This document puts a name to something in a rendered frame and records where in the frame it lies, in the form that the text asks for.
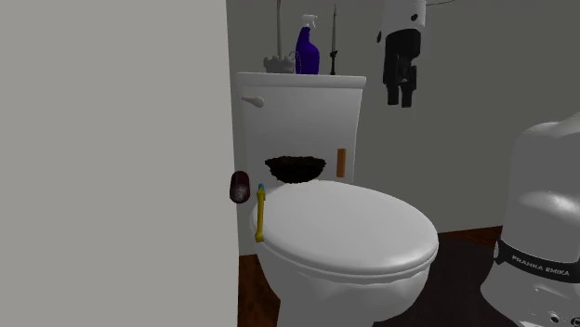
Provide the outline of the thin black candlestick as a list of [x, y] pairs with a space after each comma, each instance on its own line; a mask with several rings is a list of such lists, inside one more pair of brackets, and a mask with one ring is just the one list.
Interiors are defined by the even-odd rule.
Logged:
[[331, 58], [331, 71], [330, 75], [336, 75], [336, 4], [334, 4], [333, 8], [333, 21], [332, 21], [332, 35], [331, 35], [331, 52], [329, 57]]

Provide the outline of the white toilet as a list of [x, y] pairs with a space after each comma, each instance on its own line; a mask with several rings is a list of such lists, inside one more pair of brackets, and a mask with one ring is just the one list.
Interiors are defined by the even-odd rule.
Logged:
[[[252, 186], [249, 238], [280, 299], [276, 327], [373, 327], [402, 314], [428, 279], [439, 239], [411, 204], [353, 182], [362, 76], [241, 72], [245, 172]], [[347, 150], [346, 176], [336, 152]], [[313, 156], [326, 167], [298, 184], [264, 164]], [[257, 189], [266, 192], [255, 241]]]

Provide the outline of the black bowl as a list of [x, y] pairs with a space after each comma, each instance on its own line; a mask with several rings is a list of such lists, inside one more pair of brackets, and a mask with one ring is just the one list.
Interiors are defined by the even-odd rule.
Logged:
[[269, 158], [264, 164], [277, 180], [286, 184], [309, 182], [326, 167], [324, 159], [313, 156], [280, 156]]

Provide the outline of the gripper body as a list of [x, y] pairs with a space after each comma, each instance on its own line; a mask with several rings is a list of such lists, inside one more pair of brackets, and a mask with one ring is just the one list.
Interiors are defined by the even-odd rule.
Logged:
[[416, 66], [412, 61], [420, 55], [421, 32], [404, 29], [388, 34], [385, 38], [383, 83], [394, 87], [402, 82], [416, 80]]

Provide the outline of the purple spray bottle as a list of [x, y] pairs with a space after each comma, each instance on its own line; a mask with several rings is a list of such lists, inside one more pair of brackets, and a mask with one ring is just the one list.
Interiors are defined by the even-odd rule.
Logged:
[[319, 49], [310, 41], [310, 31], [315, 28], [316, 15], [303, 14], [302, 27], [295, 47], [296, 74], [318, 74], [320, 68]]

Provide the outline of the grey crown-shaped holder with rod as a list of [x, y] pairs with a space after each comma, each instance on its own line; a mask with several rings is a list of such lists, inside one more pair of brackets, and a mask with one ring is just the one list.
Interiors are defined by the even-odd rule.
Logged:
[[276, 1], [276, 55], [271, 58], [265, 57], [263, 67], [266, 73], [294, 73], [295, 63], [289, 55], [283, 54], [282, 48], [282, 25], [281, 25], [281, 2]]

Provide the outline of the dark red can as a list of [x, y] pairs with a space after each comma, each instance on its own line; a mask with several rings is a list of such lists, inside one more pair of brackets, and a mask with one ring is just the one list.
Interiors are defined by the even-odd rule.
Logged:
[[235, 171], [231, 175], [230, 199], [237, 204], [245, 203], [250, 197], [250, 179], [245, 171]]

